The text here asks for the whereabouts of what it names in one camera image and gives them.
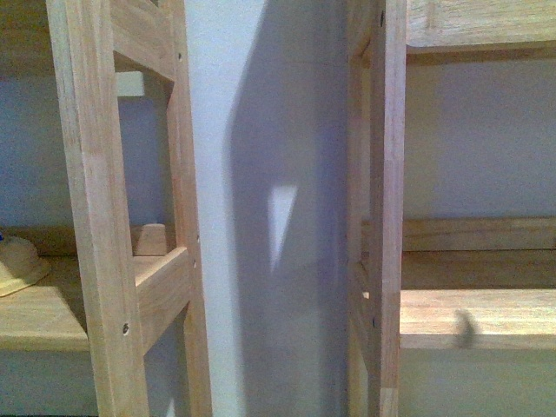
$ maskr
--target wooden shelf board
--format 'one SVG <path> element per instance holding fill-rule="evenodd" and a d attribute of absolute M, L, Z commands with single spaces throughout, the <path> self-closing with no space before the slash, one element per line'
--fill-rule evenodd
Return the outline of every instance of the wooden shelf board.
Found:
<path fill-rule="evenodd" d="M 556 290 L 403 290 L 400 345 L 556 349 Z"/>
<path fill-rule="evenodd" d="M 400 345 L 556 349 L 556 250 L 404 252 Z"/>
<path fill-rule="evenodd" d="M 74 256 L 46 257 L 50 274 L 37 285 L 0 298 L 0 349 L 88 351 L 85 312 Z M 161 256 L 136 256 L 136 275 Z"/>

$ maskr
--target white wall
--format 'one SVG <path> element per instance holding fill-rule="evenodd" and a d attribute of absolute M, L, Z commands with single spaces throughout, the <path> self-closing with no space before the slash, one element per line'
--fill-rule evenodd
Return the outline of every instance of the white wall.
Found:
<path fill-rule="evenodd" d="M 342 1 L 188 1 L 216 416 L 345 405 Z"/>

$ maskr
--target wooden board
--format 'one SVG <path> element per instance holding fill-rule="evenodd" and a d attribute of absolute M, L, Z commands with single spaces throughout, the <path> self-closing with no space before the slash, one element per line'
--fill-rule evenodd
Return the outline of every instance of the wooden board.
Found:
<path fill-rule="evenodd" d="M 88 351 L 79 264 L 75 257 L 45 257 L 52 269 L 37 285 L 0 298 L 0 349 Z M 159 256 L 134 258 L 136 274 Z"/>
<path fill-rule="evenodd" d="M 145 354 L 191 301 L 188 262 L 188 251 L 177 248 L 136 276 Z"/>
<path fill-rule="evenodd" d="M 404 252 L 403 289 L 556 288 L 556 250 Z"/>
<path fill-rule="evenodd" d="M 178 360 L 182 367 L 184 396 L 188 397 L 193 417 L 212 415 L 209 348 L 202 287 L 201 240 L 197 222 L 195 155 L 191 101 L 189 96 L 188 45 L 183 0 L 159 0 L 174 29 L 175 84 L 169 95 L 167 121 L 170 170 L 174 197 L 175 241 L 188 250 L 186 267 L 190 278 L 191 301 L 179 320 Z"/>
<path fill-rule="evenodd" d="M 76 232 L 67 226 L 0 228 L 6 235 L 27 239 L 40 256 L 77 255 Z M 174 246 L 174 237 L 163 224 L 131 226 L 133 256 L 163 256 Z"/>
<path fill-rule="evenodd" d="M 362 223 L 361 247 L 369 224 Z M 556 217 L 425 219 L 403 222 L 403 250 L 512 250 L 556 248 Z M 367 251 L 361 253 L 365 261 Z"/>
<path fill-rule="evenodd" d="M 47 11 L 98 412 L 148 417 L 110 4 Z"/>
<path fill-rule="evenodd" d="M 553 0 L 408 0 L 407 45 L 414 52 L 515 49 L 556 41 Z"/>
<path fill-rule="evenodd" d="M 556 290 L 404 290 L 401 347 L 556 349 Z"/>
<path fill-rule="evenodd" d="M 398 415 L 406 2 L 373 2 L 371 16 L 368 414 L 387 417 Z"/>

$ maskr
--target yellow hat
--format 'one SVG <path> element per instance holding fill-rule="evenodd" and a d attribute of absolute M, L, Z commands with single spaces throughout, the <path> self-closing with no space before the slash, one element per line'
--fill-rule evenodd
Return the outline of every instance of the yellow hat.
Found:
<path fill-rule="evenodd" d="M 0 297 L 36 284 L 49 272 L 49 263 L 31 242 L 0 233 Z"/>

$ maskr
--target light wood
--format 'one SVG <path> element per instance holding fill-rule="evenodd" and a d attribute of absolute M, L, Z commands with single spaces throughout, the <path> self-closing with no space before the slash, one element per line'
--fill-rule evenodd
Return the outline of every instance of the light wood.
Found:
<path fill-rule="evenodd" d="M 401 347 L 556 349 L 556 290 L 405 290 Z"/>
<path fill-rule="evenodd" d="M 370 48 L 369 415 L 397 415 L 406 2 L 374 2 Z"/>
<path fill-rule="evenodd" d="M 483 50 L 475 47 L 472 50 L 459 48 L 455 51 L 420 52 L 411 48 L 407 55 L 407 65 L 441 65 L 445 63 L 483 63 L 491 61 L 519 61 L 549 59 L 556 57 L 556 47 L 527 44 L 520 48 L 512 45 L 513 49 L 493 50 L 492 47 Z"/>
<path fill-rule="evenodd" d="M 79 264 L 75 257 L 50 257 L 53 273 L 43 284 L 0 302 L 6 318 L 0 348 L 89 349 L 99 414 L 147 416 L 143 354 L 179 317 L 191 413 L 209 416 L 183 2 L 46 5 L 0 4 L 0 76 L 49 74 L 54 61 L 75 230 L 7 232 L 34 242 L 41 255 L 77 253 Z M 175 224 L 168 229 L 129 228 L 115 70 L 130 69 L 157 77 L 169 95 Z M 135 266 L 132 254 L 143 255 Z M 44 317 L 48 323 L 41 322 Z"/>
<path fill-rule="evenodd" d="M 524 48 L 531 43 L 554 41 L 556 3 L 553 0 L 407 2 L 407 45 L 421 52 L 480 45 L 514 49 L 513 44 Z"/>
<path fill-rule="evenodd" d="M 366 248 L 368 222 L 362 223 Z M 425 219 L 403 222 L 404 251 L 556 248 L 556 217 Z M 368 253 L 362 252 L 366 260 Z"/>
<path fill-rule="evenodd" d="M 188 263 L 187 249 L 174 249 L 136 277 L 145 354 L 191 299 Z"/>
<path fill-rule="evenodd" d="M 179 361 L 187 369 L 184 395 L 189 399 L 193 417 L 212 415 L 210 395 L 209 349 L 202 287 L 202 263 L 197 198 L 195 184 L 195 158 L 193 127 L 189 97 L 188 48 L 185 30 L 183 0 L 159 0 L 162 11 L 171 16 L 174 27 L 175 79 L 169 97 L 167 120 L 170 144 L 175 205 L 175 240 L 178 247 L 189 253 L 187 276 L 191 280 L 191 301 L 179 320 Z"/>
<path fill-rule="evenodd" d="M 47 8 L 98 411 L 147 417 L 109 2 Z"/>
<path fill-rule="evenodd" d="M 372 2 L 348 3 L 350 59 L 370 65 Z M 556 57 L 552 0 L 408 0 L 407 63 L 437 65 Z"/>
<path fill-rule="evenodd" d="M 40 256 L 77 255 L 76 232 L 69 226 L 2 228 L 33 242 Z M 163 224 L 145 224 L 130 228 L 133 256 L 163 256 L 172 250 L 171 232 Z"/>
<path fill-rule="evenodd" d="M 404 252 L 404 289 L 556 288 L 556 250 Z"/>
<path fill-rule="evenodd" d="M 75 256 L 46 257 L 51 272 L 36 285 L 0 298 L 0 349 L 88 351 L 83 293 Z M 158 256 L 134 258 L 136 274 Z"/>
<path fill-rule="evenodd" d="M 173 82 L 174 37 L 168 17 L 150 0 L 111 0 L 110 11 L 116 58 Z"/>

